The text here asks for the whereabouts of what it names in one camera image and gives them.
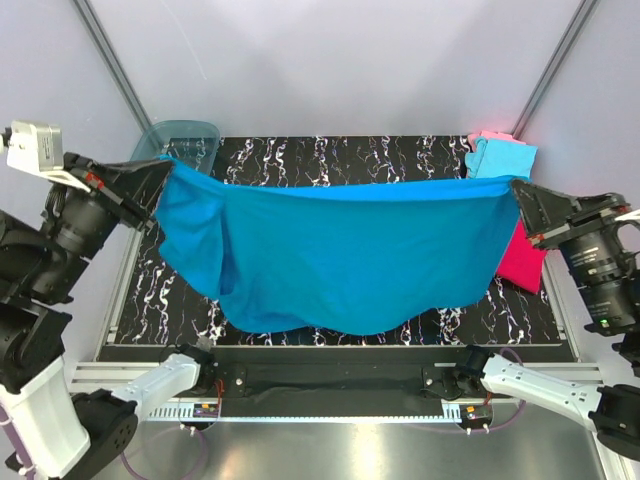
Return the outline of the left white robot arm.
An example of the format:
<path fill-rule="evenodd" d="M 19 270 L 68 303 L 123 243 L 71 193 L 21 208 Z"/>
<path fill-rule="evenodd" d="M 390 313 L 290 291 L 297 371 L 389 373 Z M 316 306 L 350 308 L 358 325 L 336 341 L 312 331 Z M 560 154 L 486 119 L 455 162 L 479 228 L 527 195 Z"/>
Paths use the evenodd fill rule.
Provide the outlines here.
<path fill-rule="evenodd" d="M 216 362 L 202 345 L 113 390 L 71 394 L 62 306 L 118 225 L 144 231 L 176 166 L 172 158 L 101 164 L 67 153 L 33 228 L 1 217 L 1 425 L 6 464 L 29 479 L 89 479 L 122 454 L 138 424 L 170 398 L 208 394 Z"/>

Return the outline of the blue t shirt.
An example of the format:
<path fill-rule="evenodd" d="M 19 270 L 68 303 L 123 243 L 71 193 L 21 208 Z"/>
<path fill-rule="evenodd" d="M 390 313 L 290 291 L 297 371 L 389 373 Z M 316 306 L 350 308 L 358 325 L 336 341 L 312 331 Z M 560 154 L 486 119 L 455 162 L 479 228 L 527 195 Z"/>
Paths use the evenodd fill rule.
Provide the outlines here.
<path fill-rule="evenodd" d="M 164 261 L 236 329 L 375 335 L 481 300 L 519 209 L 509 177 L 267 187 L 177 164 L 155 216 Z"/>

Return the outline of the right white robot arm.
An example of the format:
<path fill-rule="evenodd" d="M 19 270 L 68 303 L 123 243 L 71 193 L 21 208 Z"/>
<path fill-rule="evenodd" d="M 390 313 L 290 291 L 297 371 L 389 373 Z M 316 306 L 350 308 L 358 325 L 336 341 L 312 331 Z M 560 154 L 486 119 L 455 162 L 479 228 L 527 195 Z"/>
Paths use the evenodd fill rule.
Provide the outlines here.
<path fill-rule="evenodd" d="M 618 337 L 613 349 L 639 372 L 639 254 L 619 232 L 638 228 L 639 213 L 616 193 L 572 196 L 521 179 L 511 183 L 528 240 L 556 250 L 586 307 L 586 330 Z M 600 445 L 639 458 L 639 389 L 556 375 L 479 346 L 469 346 L 454 368 L 454 384 L 466 396 L 513 397 L 559 414 L 591 432 Z"/>

